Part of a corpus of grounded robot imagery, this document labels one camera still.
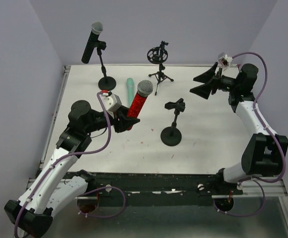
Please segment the short black round-base stand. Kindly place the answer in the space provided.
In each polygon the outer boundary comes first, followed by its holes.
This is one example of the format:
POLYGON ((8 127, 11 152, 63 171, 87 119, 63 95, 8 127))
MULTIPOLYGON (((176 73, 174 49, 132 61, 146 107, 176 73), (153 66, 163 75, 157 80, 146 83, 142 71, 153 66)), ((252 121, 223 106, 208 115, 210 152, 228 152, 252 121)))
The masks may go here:
POLYGON ((100 90, 111 91, 116 87, 116 80, 113 77, 107 75, 106 67, 102 59, 102 51, 106 49, 106 43, 104 41, 97 40, 96 48, 97 55, 99 56, 101 64, 101 71, 103 74, 103 77, 98 81, 98 87, 100 90))

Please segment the red microphone grey grille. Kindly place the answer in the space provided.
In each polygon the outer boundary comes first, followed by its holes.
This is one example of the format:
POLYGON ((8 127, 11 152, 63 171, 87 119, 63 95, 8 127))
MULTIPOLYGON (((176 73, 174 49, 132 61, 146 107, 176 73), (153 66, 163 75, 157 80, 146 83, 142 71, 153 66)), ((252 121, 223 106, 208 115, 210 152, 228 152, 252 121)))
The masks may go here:
POLYGON ((132 101, 132 104, 128 110, 127 117, 138 118, 140 111, 147 97, 153 92, 153 83, 149 80, 142 80, 137 86, 137 93, 132 101))

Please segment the tall black round-base stand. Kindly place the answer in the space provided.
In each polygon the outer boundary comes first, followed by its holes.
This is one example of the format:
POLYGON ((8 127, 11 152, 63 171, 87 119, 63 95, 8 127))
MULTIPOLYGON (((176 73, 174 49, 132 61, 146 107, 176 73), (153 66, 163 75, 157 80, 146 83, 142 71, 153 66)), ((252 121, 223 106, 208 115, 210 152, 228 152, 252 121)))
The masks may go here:
POLYGON ((174 110, 174 120, 171 126, 166 127, 162 130, 160 134, 160 139, 163 144, 167 146, 176 146, 182 140, 182 134, 177 128, 177 118, 180 113, 185 111, 186 104, 183 98, 180 98, 176 102, 168 102, 164 105, 164 108, 167 110, 174 110))

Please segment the black microphone silver grille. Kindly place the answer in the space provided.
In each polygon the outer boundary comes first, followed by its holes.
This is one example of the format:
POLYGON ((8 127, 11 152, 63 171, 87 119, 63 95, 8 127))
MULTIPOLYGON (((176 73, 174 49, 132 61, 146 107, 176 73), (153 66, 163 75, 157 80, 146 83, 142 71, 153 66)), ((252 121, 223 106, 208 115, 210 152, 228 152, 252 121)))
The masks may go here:
POLYGON ((92 26, 91 26, 91 32, 89 35, 89 38, 87 40, 82 58, 81 58, 81 62, 84 64, 88 64, 90 61, 90 58, 92 56, 93 50, 94 48, 97 47, 98 43, 99 43, 99 35, 102 33, 103 31, 103 24, 99 21, 93 22, 92 26))

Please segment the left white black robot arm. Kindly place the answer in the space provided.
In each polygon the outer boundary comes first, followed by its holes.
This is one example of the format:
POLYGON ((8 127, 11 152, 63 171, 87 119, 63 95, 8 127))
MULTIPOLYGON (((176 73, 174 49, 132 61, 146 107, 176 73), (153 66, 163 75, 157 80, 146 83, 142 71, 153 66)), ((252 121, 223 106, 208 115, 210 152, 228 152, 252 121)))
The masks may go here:
POLYGON ((42 237, 64 207, 89 186, 96 187, 94 177, 81 171, 68 184, 57 188, 69 168, 87 153, 92 132, 106 128, 110 137, 113 130, 121 133, 140 121, 129 117, 129 109, 113 96, 99 102, 102 112, 93 110, 85 100, 72 104, 67 128, 60 135, 47 165, 24 194, 5 205, 4 210, 14 224, 14 237, 19 236, 19 230, 24 232, 24 237, 42 237))

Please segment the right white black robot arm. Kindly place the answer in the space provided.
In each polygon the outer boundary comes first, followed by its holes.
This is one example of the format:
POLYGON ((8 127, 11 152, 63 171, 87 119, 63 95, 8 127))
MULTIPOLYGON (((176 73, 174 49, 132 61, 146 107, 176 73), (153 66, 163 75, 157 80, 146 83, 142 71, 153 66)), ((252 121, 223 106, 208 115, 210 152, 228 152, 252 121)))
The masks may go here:
POLYGON ((251 138, 242 154, 240 163, 222 169, 223 180, 239 183, 248 179, 258 179, 275 183, 282 179, 288 148, 288 138, 279 135, 264 119, 252 93, 257 80, 258 68, 245 64, 236 78, 225 76, 222 68, 215 63, 206 72, 194 77, 200 85, 190 92, 208 99, 217 90, 228 92, 228 103, 233 112, 242 120, 251 138))

